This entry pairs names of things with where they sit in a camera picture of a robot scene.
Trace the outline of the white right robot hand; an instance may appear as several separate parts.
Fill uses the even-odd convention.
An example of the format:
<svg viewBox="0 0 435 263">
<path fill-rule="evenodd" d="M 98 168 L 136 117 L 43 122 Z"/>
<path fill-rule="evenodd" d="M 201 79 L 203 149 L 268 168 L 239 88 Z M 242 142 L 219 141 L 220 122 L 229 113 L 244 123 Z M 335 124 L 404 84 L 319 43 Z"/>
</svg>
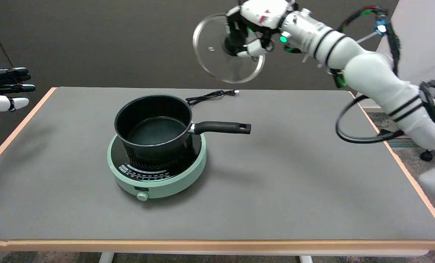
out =
<svg viewBox="0 0 435 263">
<path fill-rule="evenodd" d="M 246 0 L 226 13 L 224 50 L 240 58 L 257 58 L 274 50 L 272 37 L 285 18 L 298 10 L 295 0 Z"/>
</svg>

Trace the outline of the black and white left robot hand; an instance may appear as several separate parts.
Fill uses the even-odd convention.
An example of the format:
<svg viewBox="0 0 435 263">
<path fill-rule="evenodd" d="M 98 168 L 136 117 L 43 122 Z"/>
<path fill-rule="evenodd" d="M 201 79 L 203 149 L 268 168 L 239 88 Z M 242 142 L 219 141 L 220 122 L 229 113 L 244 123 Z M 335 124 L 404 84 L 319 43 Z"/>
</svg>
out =
<svg viewBox="0 0 435 263">
<path fill-rule="evenodd" d="M 24 83 L 30 79 L 29 70 L 25 67 L 0 69 L 0 112 L 14 112 L 29 104 L 26 97 L 11 97 L 8 94 L 34 92 L 35 85 Z"/>
</svg>

